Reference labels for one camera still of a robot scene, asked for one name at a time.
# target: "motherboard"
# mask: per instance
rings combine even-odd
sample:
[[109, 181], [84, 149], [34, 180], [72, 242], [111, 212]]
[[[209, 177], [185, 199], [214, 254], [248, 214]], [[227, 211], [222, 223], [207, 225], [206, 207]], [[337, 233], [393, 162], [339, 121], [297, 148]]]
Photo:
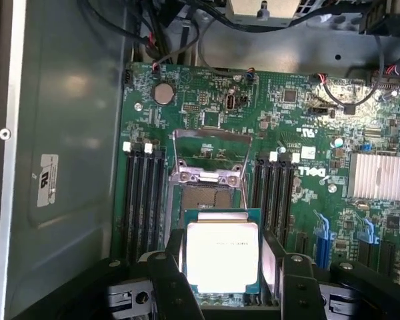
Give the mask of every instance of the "motherboard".
[[[372, 84], [328, 78], [346, 103]], [[314, 75], [131, 63], [118, 148], [115, 257], [163, 249], [185, 210], [260, 208], [287, 252], [400, 283], [400, 79], [342, 108]]]

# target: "heatsink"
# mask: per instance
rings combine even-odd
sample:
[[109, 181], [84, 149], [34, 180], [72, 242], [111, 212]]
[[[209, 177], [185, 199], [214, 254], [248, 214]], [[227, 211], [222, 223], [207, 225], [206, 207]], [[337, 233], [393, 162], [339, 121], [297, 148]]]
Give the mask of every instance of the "heatsink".
[[352, 154], [347, 195], [400, 201], [400, 157]]

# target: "sticker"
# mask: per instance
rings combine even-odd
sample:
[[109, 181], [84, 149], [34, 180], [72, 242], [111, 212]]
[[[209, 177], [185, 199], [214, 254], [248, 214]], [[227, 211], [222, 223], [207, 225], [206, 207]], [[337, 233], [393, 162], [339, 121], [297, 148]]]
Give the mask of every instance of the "sticker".
[[315, 159], [315, 147], [302, 147], [301, 158], [314, 160]]
[[56, 179], [58, 174], [58, 155], [41, 155], [41, 174], [37, 206], [45, 207], [55, 203]]

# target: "aluminum heatsink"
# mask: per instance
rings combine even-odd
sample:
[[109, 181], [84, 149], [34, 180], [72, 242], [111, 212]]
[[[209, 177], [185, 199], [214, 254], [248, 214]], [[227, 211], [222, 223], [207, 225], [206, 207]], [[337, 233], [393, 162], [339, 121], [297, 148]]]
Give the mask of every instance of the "aluminum heatsink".
[[348, 197], [400, 200], [400, 157], [351, 155]]

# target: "green circuit board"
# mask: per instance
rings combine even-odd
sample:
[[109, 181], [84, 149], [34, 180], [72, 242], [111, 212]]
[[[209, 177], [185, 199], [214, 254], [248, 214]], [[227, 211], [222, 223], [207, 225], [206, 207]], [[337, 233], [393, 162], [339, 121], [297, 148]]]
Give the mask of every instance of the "green circuit board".
[[[154, 88], [166, 83], [174, 96], [166, 105], [158, 104]], [[358, 101], [370, 91], [363, 80], [328, 80], [331, 92], [342, 101]], [[112, 254], [124, 255], [125, 201], [127, 199], [127, 150], [150, 143], [153, 150], [164, 154], [162, 208], [167, 201], [167, 177], [175, 166], [172, 134], [176, 129], [214, 129], [252, 138], [247, 160], [247, 202], [251, 206], [255, 161], [270, 152], [298, 154], [290, 206], [288, 252], [299, 251], [298, 236], [306, 235], [302, 253], [316, 255], [315, 228], [320, 226], [318, 214], [330, 222], [335, 233], [331, 260], [358, 258], [358, 230], [363, 218], [375, 226], [381, 241], [395, 246], [394, 268], [400, 252], [400, 201], [353, 199], [347, 196], [349, 166], [352, 153], [400, 157], [400, 86], [398, 96], [387, 101], [373, 98], [359, 106], [354, 115], [333, 105], [316, 79], [308, 75], [257, 71], [253, 79], [222, 77], [201, 67], [163, 65], [159, 74], [152, 74], [151, 65], [132, 63], [127, 78], [121, 112], [121, 135], [117, 164], [117, 184]], [[227, 97], [235, 98], [231, 108]], [[335, 148], [336, 139], [343, 145]], [[205, 137], [201, 141], [183, 141], [178, 156], [190, 166], [213, 171], [228, 169], [243, 162], [246, 146]], [[240, 205], [234, 197], [235, 205]], [[179, 212], [172, 211], [168, 222], [164, 209], [157, 220], [158, 247], [164, 247], [163, 225], [176, 228]], [[370, 267], [377, 269], [379, 255]]]

